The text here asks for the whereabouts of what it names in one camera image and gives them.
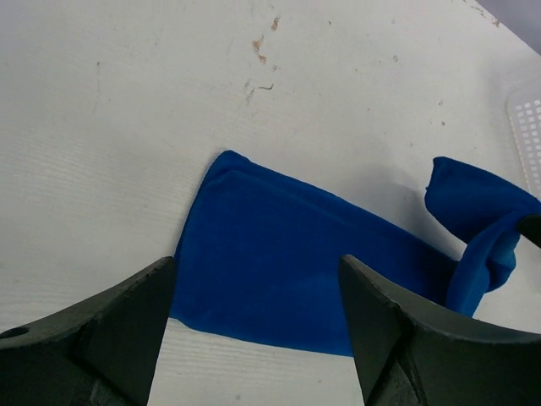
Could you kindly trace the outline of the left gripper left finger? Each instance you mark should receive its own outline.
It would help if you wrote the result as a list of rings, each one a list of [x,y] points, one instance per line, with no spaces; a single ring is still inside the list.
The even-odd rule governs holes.
[[[1,334],[3,405],[146,405],[174,294],[170,256]]]

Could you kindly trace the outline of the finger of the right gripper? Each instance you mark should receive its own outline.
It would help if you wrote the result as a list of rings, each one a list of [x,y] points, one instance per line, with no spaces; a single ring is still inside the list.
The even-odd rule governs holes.
[[[516,230],[521,236],[541,248],[541,215],[529,215],[521,219]]]

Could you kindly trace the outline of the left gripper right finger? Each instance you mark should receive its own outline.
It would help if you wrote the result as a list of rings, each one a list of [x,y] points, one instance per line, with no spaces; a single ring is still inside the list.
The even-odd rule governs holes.
[[[342,306],[367,405],[538,405],[540,336],[460,315],[342,257]]]

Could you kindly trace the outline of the blue towel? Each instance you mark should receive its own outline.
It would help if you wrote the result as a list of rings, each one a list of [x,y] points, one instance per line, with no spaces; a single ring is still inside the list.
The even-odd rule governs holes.
[[[202,332],[348,356],[344,255],[472,315],[515,269],[516,226],[540,203],[481,168],[443,156],[433,164],[424,202],[466,245],[459,260],[330,192],[222,152],[183,226],[171,317]]]

